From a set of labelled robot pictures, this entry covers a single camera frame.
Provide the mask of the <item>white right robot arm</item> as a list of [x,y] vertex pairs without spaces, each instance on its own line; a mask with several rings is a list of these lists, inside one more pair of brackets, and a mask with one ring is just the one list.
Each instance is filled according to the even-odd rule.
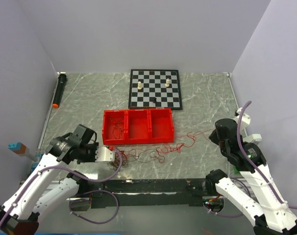
[[205,178],[206,191],[227,198],[250,221],[256,235],[297,235],[297,216],[279,193],[260,148],[237,135],[237,122],[224,118],[216,121],[209,136],[221,154],[234,165],[251,187],[255,199],[239,189],[220,169]]

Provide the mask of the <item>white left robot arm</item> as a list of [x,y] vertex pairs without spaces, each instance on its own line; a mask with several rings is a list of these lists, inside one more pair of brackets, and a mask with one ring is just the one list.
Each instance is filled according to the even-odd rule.
[[[40,162],[20,188],[0,205],[0,231],[8,235],[33,235],[39,220],[59,199],[88,192],[88,178],[67,168],[76,160],[79,163],[95,162],[98,142],[94,130],[80,124],[74,132],[52,139]],[[60,171],[71,174],[65,183],[45,193]]]

